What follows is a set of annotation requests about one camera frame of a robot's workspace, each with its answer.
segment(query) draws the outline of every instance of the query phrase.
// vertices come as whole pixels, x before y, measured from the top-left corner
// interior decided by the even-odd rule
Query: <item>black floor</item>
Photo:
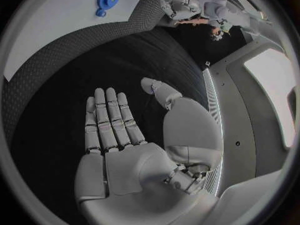
[[[203,61],[212,61],[218,50],[213,57],[198,53]],[[21,116],[12,155],[23,178],[60,218],[71,225],[86,224],[73,187],[84,154],[87,97],[98,87],[125,92],[147,141],[163,146],[166,111],[142,91],[140,80],[147,76],[164,81],[207,108],[203,66],[161,28],[112,41],[74,59],[41,87]]]

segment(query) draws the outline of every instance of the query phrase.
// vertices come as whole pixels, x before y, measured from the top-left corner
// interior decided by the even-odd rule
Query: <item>white humanoid robot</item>
[[[87,100],[75,197],[90,224],[166,225],[204,197],[215,200],[202,188],[223,157],[217,122],[166,83],[143,78],[141,86],[168,110],[164,149],[145,140],[124,93],[97,88]]]
[[[209,24],[214,27],[212,39],[220,40],[232,26],[241,26],[252,35],[260,34],[260,24],[266,23],[241,11],[228,0],[159,0],[162,10],[180,24]]]

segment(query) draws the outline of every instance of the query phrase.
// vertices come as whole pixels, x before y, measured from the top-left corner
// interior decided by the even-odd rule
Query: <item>dark floor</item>
[[[176,33],[179,41],[184,32]],[[203,33],[197,36],[204,41]],[[141,78],[164,81],[207,108],[201,68],[202,61],[213,61],[219,50],[214,51],[212,56],[199,50],[196,64],[165,30],[158,28],[104,44],[67,64],[34,95],[14,134],[12,155],[29,187],[66,222],[85,224],[76,207],[73,187],[84,154],[87,97],[98,87],[125,92],[147,141],[163,146],[166,111],[142,91]]]

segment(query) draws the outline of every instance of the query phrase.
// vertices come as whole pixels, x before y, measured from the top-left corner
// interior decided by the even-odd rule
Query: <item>white panel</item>
[[[97,0],[26,0],[8,30],[13,39],[4,76],[9,81],[35,52],[66,34],[86,27],[126,22],[139,0],[119,0],[105,17],[95,15]]]
[[[268,49],[244,63],[271,100],[286,147],[293,144],[295,126],[288,104],[288,94],[296,86],[291,61],[281,52]]]

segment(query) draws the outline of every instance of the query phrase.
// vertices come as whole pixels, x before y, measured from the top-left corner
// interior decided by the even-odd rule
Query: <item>humanoid robot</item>
[[[214,27],[213,40],[221,40],[232,26],[241,26],[252,35],[259,35],[265,21],[241,11],[228,0],[159,0],[162,10],[180,24],[209,24]]]
[[[87,100],[75,197],[90,224],[170,224],[207,195],[206,172],[223,157],[220,128],[204,107],[161,81],[143,78],[141,87],[168,110],[164,149],[146,141],[124,93],[97,88]]]

